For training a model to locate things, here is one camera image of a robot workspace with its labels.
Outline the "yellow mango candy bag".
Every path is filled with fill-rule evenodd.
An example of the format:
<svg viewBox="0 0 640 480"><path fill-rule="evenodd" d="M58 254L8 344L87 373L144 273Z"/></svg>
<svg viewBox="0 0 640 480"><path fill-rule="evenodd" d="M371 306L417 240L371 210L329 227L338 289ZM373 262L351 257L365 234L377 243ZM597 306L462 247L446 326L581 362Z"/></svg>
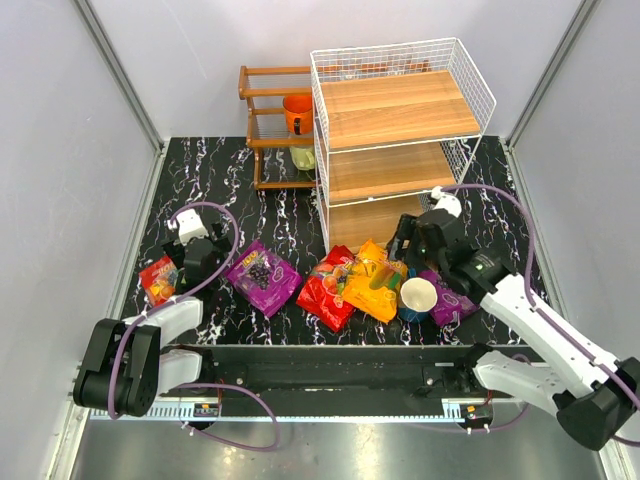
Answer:
<svg viewBox="0 0 640 480"><path fill-rule="evenodd" d="M367 240L349 268L344 300L376 320L388 324L397 313L398 296L407 279L407 266L390 260L385 249Z"/></svg>

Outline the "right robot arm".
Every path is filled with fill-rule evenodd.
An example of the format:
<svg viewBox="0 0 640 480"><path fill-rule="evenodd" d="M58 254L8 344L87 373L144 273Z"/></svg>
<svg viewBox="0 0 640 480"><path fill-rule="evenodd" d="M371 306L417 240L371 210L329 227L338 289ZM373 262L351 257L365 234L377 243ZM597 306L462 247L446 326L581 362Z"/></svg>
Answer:
<svg viewBox="0 0 640 480"><path fill-rule="evenodd" d="M546 411L592 451L615 439L638 412L638 359L620 360L578 332L498 253L473 247L455 215L444 209L401 215L387 250L419 273L436 268L450 289L513 329L547 365L533 367L475 345L462 365L481 387Z"/></svg>

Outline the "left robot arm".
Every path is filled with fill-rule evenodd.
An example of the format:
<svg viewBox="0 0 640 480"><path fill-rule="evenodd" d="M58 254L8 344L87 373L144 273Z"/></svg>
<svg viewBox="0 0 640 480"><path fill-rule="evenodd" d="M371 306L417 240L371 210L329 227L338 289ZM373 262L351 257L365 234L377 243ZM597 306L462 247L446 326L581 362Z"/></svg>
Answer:
<svg viewBox="0 0 640 480"><path fill-rule="evenodd" d="M117 417L142 417L157 395L199 377L200 354L162 350L202 322L203 301L188 292L227 264L232 243L219 223L180 230L163 244L178 268L178 293L141 320L105 318L96 323L74 383L72 398L77 406Z"/></svg>

